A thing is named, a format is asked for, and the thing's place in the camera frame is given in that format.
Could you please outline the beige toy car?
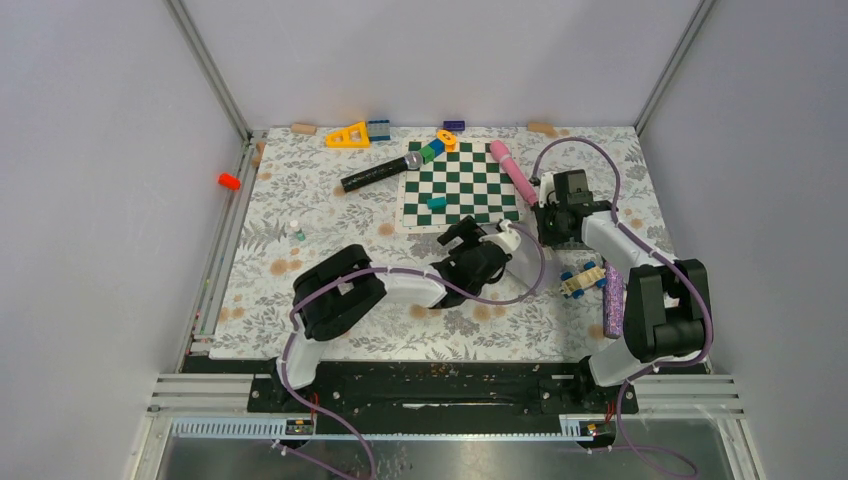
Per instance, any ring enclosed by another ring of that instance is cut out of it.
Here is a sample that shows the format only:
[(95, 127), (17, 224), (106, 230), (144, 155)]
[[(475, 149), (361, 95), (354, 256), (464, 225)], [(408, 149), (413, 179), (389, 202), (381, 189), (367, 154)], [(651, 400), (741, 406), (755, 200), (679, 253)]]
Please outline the beige toy car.
[(565, 298), (578, 299), (587, 290), (603, 289), (606, 284), (606, 270), (594, 261), (585, 263), (580, 271), (565, 271), (560, 275), (560, 293)]

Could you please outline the wooden cylinder block right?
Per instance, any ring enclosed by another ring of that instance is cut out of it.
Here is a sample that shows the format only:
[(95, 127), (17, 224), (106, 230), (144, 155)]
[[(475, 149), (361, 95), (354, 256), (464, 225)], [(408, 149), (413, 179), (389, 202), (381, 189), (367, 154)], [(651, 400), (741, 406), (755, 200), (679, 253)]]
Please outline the wooden cylinder block right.
[(526, 127), (529, 132), (541, 133), (551, 138), (556, 138), (558, 136), (556, 128), (549, 123), (528, 122)]

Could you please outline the purple glitter microphone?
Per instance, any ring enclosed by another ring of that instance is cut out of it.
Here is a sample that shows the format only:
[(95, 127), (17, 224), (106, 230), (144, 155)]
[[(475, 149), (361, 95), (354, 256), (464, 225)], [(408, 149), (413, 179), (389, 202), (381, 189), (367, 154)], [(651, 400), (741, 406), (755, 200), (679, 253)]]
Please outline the purple glitter microphone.
[(623, 333), (626, 283), (611, 263), (604, 261), (605, 279), (603, 286), (603, 333), (608, 339), (617, 339)]

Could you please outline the blue lego brick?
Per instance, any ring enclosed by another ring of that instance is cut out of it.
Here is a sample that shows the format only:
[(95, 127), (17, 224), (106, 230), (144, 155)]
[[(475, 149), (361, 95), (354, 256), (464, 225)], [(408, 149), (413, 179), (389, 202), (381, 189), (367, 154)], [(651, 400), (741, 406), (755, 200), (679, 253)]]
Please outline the blue lego brick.
[(366, 122), (366, 133), (370, 142), (389, 141), (391, 127), (388, 119), (369, 120)]

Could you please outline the wooden cylinder block left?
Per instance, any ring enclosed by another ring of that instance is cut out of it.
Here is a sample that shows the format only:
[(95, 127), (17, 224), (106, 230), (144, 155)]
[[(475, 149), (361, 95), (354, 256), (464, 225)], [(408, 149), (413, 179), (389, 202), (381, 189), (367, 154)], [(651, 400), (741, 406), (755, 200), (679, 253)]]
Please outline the wooden cylinder block left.
[(290, 131), (298, 135), (315, 136), (318, 127), (311, 124), (293, 123), (290, 125)]

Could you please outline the purple lego brick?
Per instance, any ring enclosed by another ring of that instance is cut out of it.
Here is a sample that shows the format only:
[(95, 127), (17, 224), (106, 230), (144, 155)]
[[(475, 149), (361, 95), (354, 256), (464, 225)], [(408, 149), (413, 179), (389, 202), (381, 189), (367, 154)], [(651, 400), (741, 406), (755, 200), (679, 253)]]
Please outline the purple lego brick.
[(466, 123), (463, 120), (445, 120), (442, 127), (450, 132), (462, 132), (466, 129)]

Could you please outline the small green white bottle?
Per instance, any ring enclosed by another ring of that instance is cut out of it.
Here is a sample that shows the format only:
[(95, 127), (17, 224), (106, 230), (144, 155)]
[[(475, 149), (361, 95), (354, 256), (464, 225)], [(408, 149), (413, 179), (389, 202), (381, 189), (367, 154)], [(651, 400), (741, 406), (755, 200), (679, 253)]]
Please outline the small green white bottle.
[(301, 227), (301, 225), (298, 221), (296, 221), (296, 220), (290, 221), (289, 227), (292, 231), (292, 234), (294, 235), (294, 237), (298, 241), (303, 242), (305, 240), (305, 234), (304, 234), (302, 227)]

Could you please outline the teal cube block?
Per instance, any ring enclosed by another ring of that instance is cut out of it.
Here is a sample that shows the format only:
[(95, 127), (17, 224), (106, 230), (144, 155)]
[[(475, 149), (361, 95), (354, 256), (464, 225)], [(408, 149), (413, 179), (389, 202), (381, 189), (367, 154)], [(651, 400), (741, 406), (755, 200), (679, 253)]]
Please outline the teal cube block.
[(447, 205), (447, 199), (445, 197), (432, 197), (426, 202), (427, 207), (431, 211), (444, 209)]

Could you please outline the green white chessboard mat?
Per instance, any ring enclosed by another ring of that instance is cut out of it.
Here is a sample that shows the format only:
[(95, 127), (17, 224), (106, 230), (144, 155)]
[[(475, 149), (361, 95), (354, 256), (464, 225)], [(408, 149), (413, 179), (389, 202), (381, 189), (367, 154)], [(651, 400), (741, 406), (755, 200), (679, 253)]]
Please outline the green white chessboard mat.
[[(502, 219), (517, 222), (526, 213), (510, 178), (490, 154), (489, 139), (460, 141), (419, 170), (400, 175), (395, 229), (403, 233), (437, 233), (470, 215), (480, 225)], [(445, 197), (444, 209), (431, 211), (426, 202)]]

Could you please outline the yellow triangle toy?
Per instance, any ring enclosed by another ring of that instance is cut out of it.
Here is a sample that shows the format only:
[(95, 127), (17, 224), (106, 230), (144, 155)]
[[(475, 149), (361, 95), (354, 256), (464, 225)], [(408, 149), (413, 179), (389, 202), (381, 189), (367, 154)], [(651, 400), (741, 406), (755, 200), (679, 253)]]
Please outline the yellow triangle toy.
[(361, 121), (327, 134), (325, 146), (328, 148), (369, 148), (370, 139), (366, 122)]

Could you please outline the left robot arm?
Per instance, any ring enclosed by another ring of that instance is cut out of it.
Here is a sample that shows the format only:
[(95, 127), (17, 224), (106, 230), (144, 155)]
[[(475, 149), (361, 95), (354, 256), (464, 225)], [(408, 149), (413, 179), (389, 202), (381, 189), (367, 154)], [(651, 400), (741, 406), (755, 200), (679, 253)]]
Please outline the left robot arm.
[(418, 269), (376, 265), (353, 244), (300, 275), (293, 283), (293, 332), (276, 359), (272, 398), (288, 411), (304, 407), (329, 343), (381, 303), (443, 310), (478, 300), (484, 286), (503, 276), (521, 233), (509, 220), (488, 233), (467, 216), (437, 238), (443, 246), (453, 240), (459, 244), (446, 258)]

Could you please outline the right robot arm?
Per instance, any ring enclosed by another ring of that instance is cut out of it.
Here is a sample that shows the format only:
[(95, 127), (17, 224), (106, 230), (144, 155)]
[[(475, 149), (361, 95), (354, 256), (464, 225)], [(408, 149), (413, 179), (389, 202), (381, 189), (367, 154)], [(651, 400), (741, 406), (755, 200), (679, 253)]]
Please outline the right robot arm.
[(548, 172), (531, 183), (540, 242), (593, 249), (626, 285), (623, 332), (580, 361), (573, 386), (577, 405), (597, 412), (612, 400), (612, 386), (653, 367), (702, 361), (712, 339), (705, 266), (670, 257), (629, 230), (615, 202), (595, 199), (582, 170)]

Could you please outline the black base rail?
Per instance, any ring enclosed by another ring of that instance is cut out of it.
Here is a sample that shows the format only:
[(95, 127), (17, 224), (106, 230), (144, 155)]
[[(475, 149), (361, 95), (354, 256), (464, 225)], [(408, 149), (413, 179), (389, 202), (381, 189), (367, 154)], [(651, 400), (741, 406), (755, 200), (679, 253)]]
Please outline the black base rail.
[(287, 433), (305, 436), (547, 435), (561, 418), (613, 419), (648, 412), (659, 400), (679, 411), (690, 400), (683, 386), (704, 380), (702, 367), (662, 371), (641, 384), (584, 392), (576, 363), (352, 362), (319, 364), (312, 384), (289, 393), (274, 361), (190, 357), (191, 380), (239, 381), (229, 390), (252, 414), (285, 415)]

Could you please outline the orange cap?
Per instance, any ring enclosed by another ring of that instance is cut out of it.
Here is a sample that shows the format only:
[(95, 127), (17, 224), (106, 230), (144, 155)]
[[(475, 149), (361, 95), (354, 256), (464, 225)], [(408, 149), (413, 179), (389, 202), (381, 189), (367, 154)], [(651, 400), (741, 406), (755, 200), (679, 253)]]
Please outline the orange cap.
[(238, 191), (241, 188), (241, 181), (229, 173), (221, 173), (217, 182), (220, 186), (231, 191)]

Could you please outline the black toy microphone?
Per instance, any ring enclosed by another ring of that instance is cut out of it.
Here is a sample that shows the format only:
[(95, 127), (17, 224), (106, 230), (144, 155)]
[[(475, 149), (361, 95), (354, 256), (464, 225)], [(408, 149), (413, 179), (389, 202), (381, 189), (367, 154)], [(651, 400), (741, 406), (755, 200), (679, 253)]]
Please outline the black toy microphone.
[(406, 171), (419, 170), (423, 163), (424, 158), (419, 151), (410, 151), (402, 157), (344, 177), (340, 183), (344, 192), (351, 192)]

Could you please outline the floral table cloth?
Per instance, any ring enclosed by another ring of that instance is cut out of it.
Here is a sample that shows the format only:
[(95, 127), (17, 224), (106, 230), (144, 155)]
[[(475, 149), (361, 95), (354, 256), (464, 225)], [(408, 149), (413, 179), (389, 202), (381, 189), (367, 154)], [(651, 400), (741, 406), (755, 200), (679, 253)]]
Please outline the floral table cloth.
[[(555, 145), (523, 127), (470, 127), (464, 140), (499, 139), (525, 173), (582, 169), (599, 199), (620, 193), (620, 217), (663, 250), (671, 240), (635, 131), (630, 127), (571, 128)], [(343, 177), (428, 141), (432, 127), (396, 128), (368, 149), (329, 149), (322, 138), (285, 128), (271, 131), (222, 297), (209, 355), (214, 360), (265, 360), (289, 336), (293, 281), (341, 248), (362, 245), (378, 264), (420, 268), (446, 255), (432, 234), (395, 229), (398, 179), (345, 193)], [(298, 241), (289, 222), (300, 223)], [(511, 275), (485, 287), (484, 303), (435, 311), (381, 303), (332, 341), (332, 360), (576, 361), (607, 345), (602, 296), (563, 298), (558, 278), (593, 259), (589, 251), (547, 253), (551, 284), (536, 295)]]

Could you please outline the wooden cylinder block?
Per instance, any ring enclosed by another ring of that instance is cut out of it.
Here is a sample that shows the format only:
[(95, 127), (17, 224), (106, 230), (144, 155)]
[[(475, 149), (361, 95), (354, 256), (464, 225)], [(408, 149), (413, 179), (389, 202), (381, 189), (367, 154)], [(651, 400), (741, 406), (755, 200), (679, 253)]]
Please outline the wooden cylinder block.
[(551, 138), (556, 138), (558, 136), (556, 128), (549, 123), (528, 122), (526, 127), (529, 132), (541, 133)]
[(315, 136), (318, 127), (311, 124), (293, 123), (290, 125), (290, 131), (298, 135)]

